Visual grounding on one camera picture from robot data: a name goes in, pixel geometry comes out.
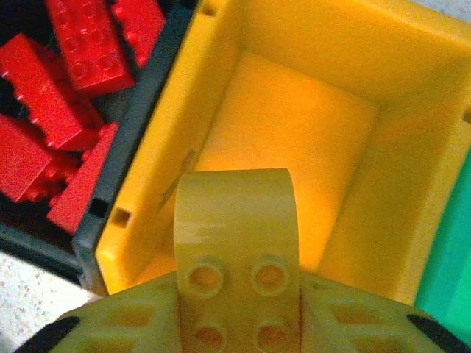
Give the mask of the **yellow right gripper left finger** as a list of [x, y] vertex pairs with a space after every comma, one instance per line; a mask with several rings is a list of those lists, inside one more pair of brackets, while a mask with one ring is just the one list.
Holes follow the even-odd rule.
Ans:
[[78, 325], [61, 352], [180, 352], [174, 272], [69, 311]]

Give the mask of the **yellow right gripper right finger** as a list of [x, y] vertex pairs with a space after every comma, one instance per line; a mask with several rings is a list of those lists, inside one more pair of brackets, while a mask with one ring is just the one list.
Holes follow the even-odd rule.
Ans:
[[429, 314], [312, 273], [302, 273], [301, 302], [302, 352], [453, 351]]

